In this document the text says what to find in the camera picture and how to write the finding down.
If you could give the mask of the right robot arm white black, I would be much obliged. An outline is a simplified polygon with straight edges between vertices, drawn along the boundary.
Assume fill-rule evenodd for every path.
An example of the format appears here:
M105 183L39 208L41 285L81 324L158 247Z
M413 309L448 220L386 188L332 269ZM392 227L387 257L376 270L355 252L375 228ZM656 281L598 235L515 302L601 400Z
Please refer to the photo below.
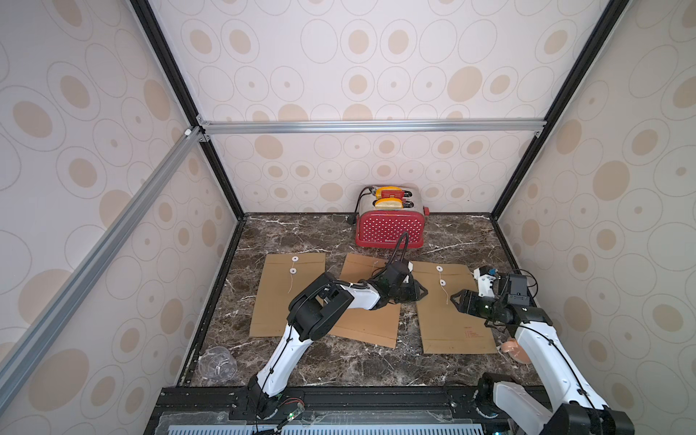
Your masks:
M543 405L510 376L484 373L474 394L479 415L492 419L505 413L526 434L635 432L629 416L609 406L563 348L550 316L534 300L536 277L525 269L500 274L478 268L473 278L476 289L452 295L453 306L488 328L506 329L527 354L550 402Z

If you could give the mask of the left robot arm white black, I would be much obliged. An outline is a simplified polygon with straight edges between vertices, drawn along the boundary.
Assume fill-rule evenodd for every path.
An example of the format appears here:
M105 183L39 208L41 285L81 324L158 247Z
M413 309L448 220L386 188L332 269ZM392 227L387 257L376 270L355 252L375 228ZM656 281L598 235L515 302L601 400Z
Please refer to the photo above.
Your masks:
M346 311L375 311L388 304L418 302L428 290L413 276L406 260L390 261L368 279L342 281L319 275L289 304L286 328L268 363L248 383L248 407L266 420L282 405L290 374L313 344L328 335Z

